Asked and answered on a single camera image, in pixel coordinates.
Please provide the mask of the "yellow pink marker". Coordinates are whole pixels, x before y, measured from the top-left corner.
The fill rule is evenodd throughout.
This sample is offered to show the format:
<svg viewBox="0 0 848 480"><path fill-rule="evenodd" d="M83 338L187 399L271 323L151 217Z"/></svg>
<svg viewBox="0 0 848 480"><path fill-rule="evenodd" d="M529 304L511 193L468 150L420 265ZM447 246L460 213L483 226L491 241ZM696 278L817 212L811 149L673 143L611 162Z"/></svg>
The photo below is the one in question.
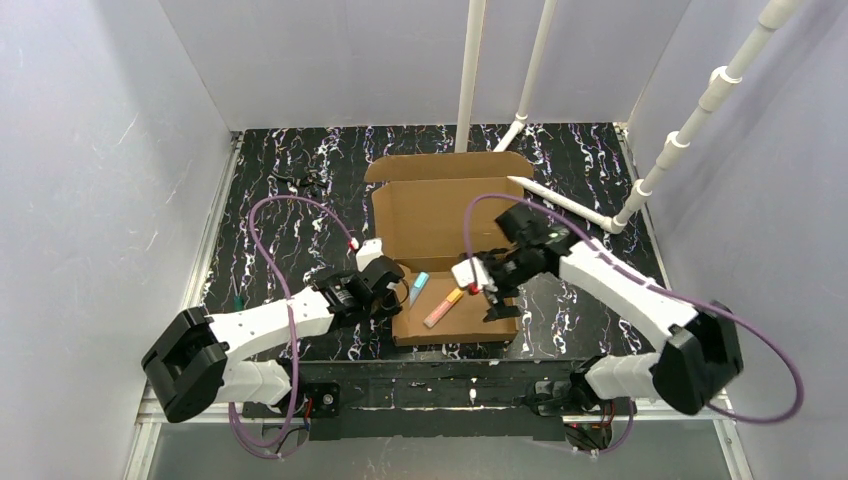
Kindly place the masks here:
<svg viewBox="0 0 848 480"><path fill-rule="evenodd" d="M452 307L463 297L461 288L453 289L446 297L425 317L423 324L427 328L433 328L452 309Z"/></svg>

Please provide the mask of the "light blue tube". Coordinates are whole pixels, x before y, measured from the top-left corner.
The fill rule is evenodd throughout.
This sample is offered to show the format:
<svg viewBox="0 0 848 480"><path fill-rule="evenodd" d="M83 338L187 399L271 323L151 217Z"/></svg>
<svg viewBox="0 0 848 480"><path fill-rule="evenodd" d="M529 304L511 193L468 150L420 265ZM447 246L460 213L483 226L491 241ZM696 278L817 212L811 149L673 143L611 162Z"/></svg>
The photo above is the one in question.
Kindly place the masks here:
<svg viewBox="0 0 848 480"><path fill-rule="evenodd" d="M416 302L416 300L418 299L419 295L421 294L421 292L425 288L428 281L429 281L429 274L428 273L419 272L417 274L417 276L414 279L414 282L411 284L411 287L410 287L410 290L409 290L409 299L408 299L409 306L412 306Z"/></svg>

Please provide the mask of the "brown cardboard box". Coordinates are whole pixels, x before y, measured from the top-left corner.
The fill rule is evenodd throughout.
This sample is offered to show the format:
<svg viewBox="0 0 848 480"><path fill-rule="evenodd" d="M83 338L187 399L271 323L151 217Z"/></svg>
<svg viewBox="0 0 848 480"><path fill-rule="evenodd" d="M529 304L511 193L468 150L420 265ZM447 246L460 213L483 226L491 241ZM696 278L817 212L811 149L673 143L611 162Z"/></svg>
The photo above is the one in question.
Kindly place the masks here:
<svg viewBox="0 0 848 480"><path fill-rule="evenodd" d="M377 186L371 200L383 253L409 282L421 272L429 276L419 296L405 301L391 321L397 346L516 337L518 316L487 320L483 295L463 295L432 327L424 320L457 287L451 269L466 252L465 232L474 251L508 247L495 219L523 193L512 177L533 174L533 165L515 152L388 155L370 164L364 179Z"/></svg>

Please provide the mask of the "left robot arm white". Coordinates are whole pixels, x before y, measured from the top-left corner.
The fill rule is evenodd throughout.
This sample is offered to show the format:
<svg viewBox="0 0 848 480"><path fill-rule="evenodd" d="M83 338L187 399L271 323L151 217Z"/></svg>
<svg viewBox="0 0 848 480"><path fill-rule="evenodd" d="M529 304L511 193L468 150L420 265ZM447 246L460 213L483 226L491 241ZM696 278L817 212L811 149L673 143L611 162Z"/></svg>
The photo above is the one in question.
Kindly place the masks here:
<svg viewBox="0 0 848 480"><path fill-rule="evenodd" d="M178 313L142 357L141 367L166 419L180 423L213 404L262 403L279 408L302 381L294 365L253 356L304 337L323 336L402 309L395 293L404 272L387 256L361 271L331 275L282 299L242 311Z"/></svg>

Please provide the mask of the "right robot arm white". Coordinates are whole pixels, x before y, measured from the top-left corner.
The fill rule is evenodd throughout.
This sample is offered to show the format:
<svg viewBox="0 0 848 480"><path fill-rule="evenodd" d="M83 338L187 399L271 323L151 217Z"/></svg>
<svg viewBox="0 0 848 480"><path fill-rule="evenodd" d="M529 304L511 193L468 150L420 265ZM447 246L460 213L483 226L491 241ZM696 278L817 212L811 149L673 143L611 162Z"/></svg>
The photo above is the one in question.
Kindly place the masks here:
<svg viewBox="0 0 848 480"><path fill-rule="evenodd" d="M527 205L510 207L495 223L510 247L474 253L471 267L471 287L490 305L488 320L516 313L507 301L519 286L551 274L629 321L654 348L590 358L568 380L531 396L543 407L588 410L619 398L645 398L694 415L743 372L736 326L719 315L720 304L695 307L668 297L597 239L554 228Z"/></svg>

